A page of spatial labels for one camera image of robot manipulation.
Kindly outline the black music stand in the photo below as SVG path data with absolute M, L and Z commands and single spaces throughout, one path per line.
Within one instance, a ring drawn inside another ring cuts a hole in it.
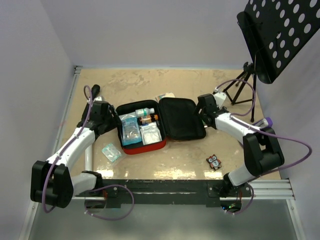
M 276 120 L 317 112 L 320 99 L 320 3 L 250 0 L 237 15 L 262 111 Z

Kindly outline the bag with beige gloves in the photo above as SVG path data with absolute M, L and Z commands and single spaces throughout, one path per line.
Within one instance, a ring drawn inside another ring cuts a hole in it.
M 166 92 L 155 97 L 155 100 L 159 102 L 163 98 L 175 98 L 175 94 L 173 92 Z

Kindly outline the black microphone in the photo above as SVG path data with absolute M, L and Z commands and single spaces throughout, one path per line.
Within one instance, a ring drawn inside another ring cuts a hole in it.
M 94 84 L 91 88 L 92 97 L 96 98 L 100 93 L 101 87 L 98 84 Z

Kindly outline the purple box device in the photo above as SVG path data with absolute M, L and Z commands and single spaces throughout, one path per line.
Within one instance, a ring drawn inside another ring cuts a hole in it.
M 259 127 L 261 129 L 266 128 L 266 127 L 271 128 L 273 126 L 273 121 L 270 117 L 265 117 L 255 123 L 253 123 L 252 125 Z

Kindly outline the white medicine bottle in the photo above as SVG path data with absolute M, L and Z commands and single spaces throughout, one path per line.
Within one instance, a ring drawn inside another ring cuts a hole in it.
M 154 108 L 140 108 L 135 110 L 135 114 L 137 117 L 144 117 L 154 113 L 155 113 Z

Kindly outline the white gauze pad packet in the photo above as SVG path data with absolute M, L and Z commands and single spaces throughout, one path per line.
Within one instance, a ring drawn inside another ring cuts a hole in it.
M 161 132 L 156 122 L 141 125 L 140 133 L 142 143 L 144 145 L 154 144 L 162 141 Z

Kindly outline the blue mask package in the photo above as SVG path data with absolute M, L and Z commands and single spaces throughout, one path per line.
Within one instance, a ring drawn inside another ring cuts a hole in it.
M 142 141 L 138 118 L 134 113 L 119 116 L 122 125 L 122 144 L 124 146 Z

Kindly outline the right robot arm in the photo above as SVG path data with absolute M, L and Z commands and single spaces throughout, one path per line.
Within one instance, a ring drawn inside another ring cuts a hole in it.
M 249 126 L 225 107 L 218 106 L 215 95 L 197 97 L 194 113 L 215 130 L 234 137 L 243 146 L 244 164 L 223 176 L 220 194 L 235 196 L 243 184 L 282 166 L 285 158 L 271 127 Z

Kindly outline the aluminium rail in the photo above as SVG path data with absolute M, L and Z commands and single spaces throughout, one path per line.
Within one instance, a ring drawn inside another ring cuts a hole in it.
M 53 192 L 55 196 L 59 196 L 61 194 L 72 194 L 73 196 L 78 196 L 88 191 L 99 191 L 102 188 L 102 178 L 97 177 L 94 180 L 93 175 L 88 175 L 91 179 L 84 180 L 80 175 L 72 177 L 69 180 L 59 180 L 57 184 L 55 184 L 52 180 L 49 181 L 47 191 Z M 291 184 L 288 180 L 255 180 L 249 183 L 244 183 L 240 186 L 231 186 L 227 185 L 227 183 L 222 180 L 222 190 L 225 192 L 229 192 L 231 189 L 239 189 L 243 185 L 248 184 L 249 189 L 253 189 L 253 195 L 264 198 L 265 196 L 272 196 L 275 199 L 283 198 L 292 198 L 294 196 Z
M 77 123 L 74 123 L 74 120 L 71 120 L 70 122 L 70 111 L 72 109 L 72 104 L 74 96 L 76 94 L 77 84 L 82 69 L 83 67 L 81 65 L 74 66 L 70 91 L 67 94 L 66 103 L 62 110 L 62 117 L 57 128 L 57 135 L 54 139 L 52 150 L 49 156 L 53 155 L 54 157 L 56 157 L 56 153 L 60 152 L 60 148 L 64 145 L 65 142 L 68 141 L 70 136 L 75 131 L 75 128 L 77 127 Z

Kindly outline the amber bottle orange cap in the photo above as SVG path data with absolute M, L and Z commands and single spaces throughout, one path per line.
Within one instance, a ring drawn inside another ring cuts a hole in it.
M 149 114 L 146 116 L 141 116 L 138 118 L 138 124 L 139 125 L 146 125 L 146 124 L 150 124 L 152 122 L 156 122 L 159 120 L 159 117 L 157 114 Z

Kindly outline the aluminium front rail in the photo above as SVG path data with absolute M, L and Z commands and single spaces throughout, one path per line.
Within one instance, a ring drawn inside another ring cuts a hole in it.
M 69 180 L 59 180 L 57 184 L 55 184 L 52 180 L 49 181 L 47 191 L 53 192 L 55 196 L 59 196 L 61 194 L 72 194 L 73 196 L 78 196 L 88 191 L 99 191 L 102 188 L 102 178 L 97 177 L 94 180 L 93 175 L 88 175 L 91 179 L 84 180 L 80 175 L 72 177 Z M 291 184 L 288 180 L 255 180 L 249 183 L 244 183 L 240 186 L 231 186 L 227 185 L 227 183 L 222 180 L 222 190 L 225 192 L 229 192 L 231 189 L 239 189 L 243 185 L 248 184 L 249 189 L 253 189 L 253 195 L 264 198 L 265 196 L 272 196 L 275 199 L 283 198 L 292 198 L 294 196 Z

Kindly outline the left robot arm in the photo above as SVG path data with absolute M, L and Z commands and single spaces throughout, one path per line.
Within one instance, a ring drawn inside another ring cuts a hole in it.
M 87 103 L 81 121 L 67 142 L 51 157 L 36 161 L 31 169 L 30 199 L 33 202 L 65 208 L 83 192 L 99 196 L 104 190 L 101 174 L 84 170 L 72 177 L 70 170 L 97 138 L 120 125 L 113 105 L 101 96 Z

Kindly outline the red medicine kit case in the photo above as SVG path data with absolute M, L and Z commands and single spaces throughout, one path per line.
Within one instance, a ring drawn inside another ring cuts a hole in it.
M 159 131 L 162 141 L 144 145 L 142 142 L 121 145 L 128 155 L 151 152 L 163 148 L 167 139 L 176 141 L 200 140 L 206 137 L 203 121 L 194 114 L 196 104 L 188 98 L 164 97 L 159 102 L 141 100 L 120 105 L 116 108 L 119 116 L 130 114 L 138 109 L 153 108 L 159 119 Z

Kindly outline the brown owl toy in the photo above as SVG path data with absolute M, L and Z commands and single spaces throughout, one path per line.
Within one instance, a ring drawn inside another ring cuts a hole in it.
M 218 157 L 213 154 L 206 159 L 206 162 L 209 164 L 210 168 L 214 171 L 218 170 L 222 166 L 222 162 L 218 159 Z

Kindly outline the aluminium left rail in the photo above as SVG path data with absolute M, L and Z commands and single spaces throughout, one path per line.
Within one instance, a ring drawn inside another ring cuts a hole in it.
M 54 157 L 56 157 L 56 153 L 60 152 L 60 148 L 64 145 L 65 142 L 68 141 L 70 136 L 75 131 L 75 128 L 77 127 L 77 123 L 74 123 L 74 120 L 71 120 L 70 122 L 70 111 L 72 109 L 72 104 L 74 96 L 76 94 L 77 84 L 82 69 L 83 67 L 81 65 L 74 66 L 70 91 L 67 94 L 66 103 L 62 110 L 62 117 L 57 128 L 57 135 L 54 139 L 52 150 L 49 156 L 53 155 Z

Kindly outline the bandage plasters bag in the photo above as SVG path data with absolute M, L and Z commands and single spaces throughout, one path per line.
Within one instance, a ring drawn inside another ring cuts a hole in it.
M 118 150 L 112 143 L 105 146 L 101 150 L 101 152 L 111 163 L 116 162 L 118 159 L 120 159 L 123 156 L 121 151 Z

